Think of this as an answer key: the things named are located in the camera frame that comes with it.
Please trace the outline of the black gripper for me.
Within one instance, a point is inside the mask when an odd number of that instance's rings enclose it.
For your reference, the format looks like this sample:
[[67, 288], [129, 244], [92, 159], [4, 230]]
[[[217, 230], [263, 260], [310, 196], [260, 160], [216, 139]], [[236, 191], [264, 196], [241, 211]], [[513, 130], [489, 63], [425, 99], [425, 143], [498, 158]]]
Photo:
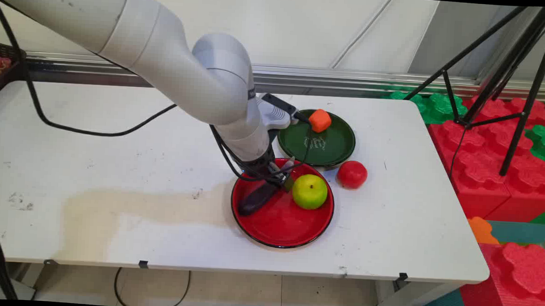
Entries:
[[240, 175], [241, 179], [254, 178], [255, 180], [265, 180], [278, 189], [283, 188], [285, 192], [292, 190], [294, 185], [293, 172], [287, 171], [283, 179], [281, 174], [272, 175], [272, 172], [276, 172], [278, 169], [270, 166], [270, 163], [275, 165], [275, 154], [271, 146], [268, 147], [260, 158], [251, 160], [250, 162], [244, 160], [240, 160], [239, 162], [239, 168], [243, 171]]

